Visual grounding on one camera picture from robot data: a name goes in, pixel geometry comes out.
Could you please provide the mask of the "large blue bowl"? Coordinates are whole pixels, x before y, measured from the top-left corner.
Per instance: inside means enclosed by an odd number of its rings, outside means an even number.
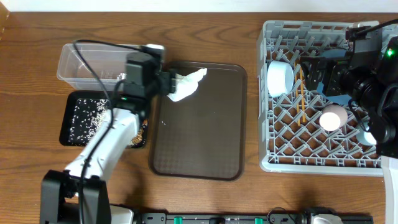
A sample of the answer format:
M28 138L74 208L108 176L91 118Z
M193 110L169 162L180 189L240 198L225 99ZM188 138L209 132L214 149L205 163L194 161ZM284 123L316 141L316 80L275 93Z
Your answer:
M346 53L345 49L331 49L331 50L326 50L320 54L320 57L325 57L325 58L335 58L335 57L343 57ZM323 94L324 84L322 82L318 83L317 86L317 92L319 95L324 97L325 99L339 104L339 105L347 105L349 103L349 100L351 97L349 95L338 95L338 96L326 96Z

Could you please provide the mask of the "small light blue bowl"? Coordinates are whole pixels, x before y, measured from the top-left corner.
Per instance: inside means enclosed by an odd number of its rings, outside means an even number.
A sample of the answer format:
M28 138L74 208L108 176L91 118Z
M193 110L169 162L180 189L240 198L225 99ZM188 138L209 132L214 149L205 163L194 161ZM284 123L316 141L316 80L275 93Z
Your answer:
M273 61L267 69L267 89L273 98L292 91L294 73L289 63Z

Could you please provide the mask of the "aluminium foil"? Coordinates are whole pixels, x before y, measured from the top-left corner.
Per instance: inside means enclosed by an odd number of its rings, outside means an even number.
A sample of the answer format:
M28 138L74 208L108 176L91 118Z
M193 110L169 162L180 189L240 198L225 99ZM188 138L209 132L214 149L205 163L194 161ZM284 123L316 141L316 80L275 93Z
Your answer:
M124 80L126 78L126 74L125 73L120 73L117 77L117 80Z

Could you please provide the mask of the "brown shiitake mushroom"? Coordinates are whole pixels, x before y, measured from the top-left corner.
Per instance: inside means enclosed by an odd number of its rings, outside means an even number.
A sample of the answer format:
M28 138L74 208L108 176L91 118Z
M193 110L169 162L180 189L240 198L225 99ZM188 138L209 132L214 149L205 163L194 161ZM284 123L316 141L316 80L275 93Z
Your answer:
M132 146L132 147L136 147L138 144L140 144L140 143L142 142L142 140L143 140L143 137L142 137L143 133L144 133L144 129L141 128L141 129L138 131L137 135L136 135L134 138L131 139L131 146Z

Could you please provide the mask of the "white rice grains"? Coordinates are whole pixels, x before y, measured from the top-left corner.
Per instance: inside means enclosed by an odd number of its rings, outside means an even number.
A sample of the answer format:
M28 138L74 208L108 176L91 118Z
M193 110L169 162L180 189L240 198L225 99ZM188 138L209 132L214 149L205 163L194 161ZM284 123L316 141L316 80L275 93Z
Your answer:
M88 144L101 126L107 109L107 99L77 99L73 108L73 116L70 119L72 123L67 143L72 146Z

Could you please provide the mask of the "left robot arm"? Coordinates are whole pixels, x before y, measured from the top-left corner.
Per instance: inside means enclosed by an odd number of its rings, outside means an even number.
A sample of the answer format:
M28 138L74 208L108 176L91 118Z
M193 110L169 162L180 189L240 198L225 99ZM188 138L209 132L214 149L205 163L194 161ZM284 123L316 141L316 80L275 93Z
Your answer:
M106 117L80 155L65 170L42 180L41 223L133 223L130 208L111 205L106 183L130 141L149 117L152 99L176 90L175 72L162 69L165 49L129 47L126 77L115 84Z

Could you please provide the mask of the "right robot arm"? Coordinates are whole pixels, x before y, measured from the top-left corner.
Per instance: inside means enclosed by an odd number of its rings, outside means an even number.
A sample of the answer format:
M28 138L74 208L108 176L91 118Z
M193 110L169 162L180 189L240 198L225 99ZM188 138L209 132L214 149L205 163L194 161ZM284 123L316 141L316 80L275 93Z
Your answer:
M349 95L367 111L369 126L363 131L376 140L376 151L386 189L386 223L397 223L397 37L382 46L383 29L397 20L346 30L353 49L342 57L303 56L305 85L316 90L323 83L325 96Z

